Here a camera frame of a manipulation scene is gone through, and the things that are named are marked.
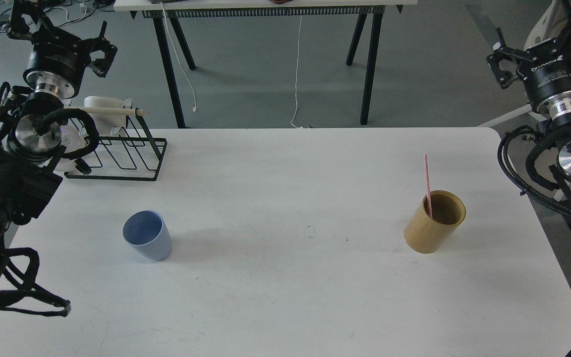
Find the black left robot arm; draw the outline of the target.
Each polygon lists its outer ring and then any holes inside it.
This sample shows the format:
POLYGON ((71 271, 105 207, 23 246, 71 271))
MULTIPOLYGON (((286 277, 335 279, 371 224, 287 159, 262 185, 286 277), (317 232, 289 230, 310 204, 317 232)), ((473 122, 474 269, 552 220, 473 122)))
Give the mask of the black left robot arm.
POLYGON ((104 78, 117 54, 102 23, 95 38, 81 39, 55 26, 41 0, 15 0, 6 34, 33 45, 23 86, 0 86, 0 310, 45 317, 70 313, 71 304, 36 282, 39 254, 29 247, 7 248, 11 225, 39 217, 62 183, 60 160, 90 172, 84 156, 100 134, 91 115, 66 108, 79 94, 85 70, 104 78))

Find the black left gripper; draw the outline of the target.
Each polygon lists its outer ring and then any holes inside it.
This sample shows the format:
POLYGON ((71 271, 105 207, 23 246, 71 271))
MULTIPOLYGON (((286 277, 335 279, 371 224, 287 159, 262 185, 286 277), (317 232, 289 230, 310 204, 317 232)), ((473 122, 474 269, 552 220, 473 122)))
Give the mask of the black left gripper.
POLYGON ((47 75, 56 80, 62 93, 79 93, 85 68, 105 78, 113 65, 117 47, 105 36, 107 26, 107 21, 103 21, 97 37, 89 39, 80 39, 62 30, 54 34, 43 0, 14 0, 7 36, 33 44, 23 73, 28 86, 38 88, 40 78, 47 75), (92 59, 96 52, 103 56, 92 59))

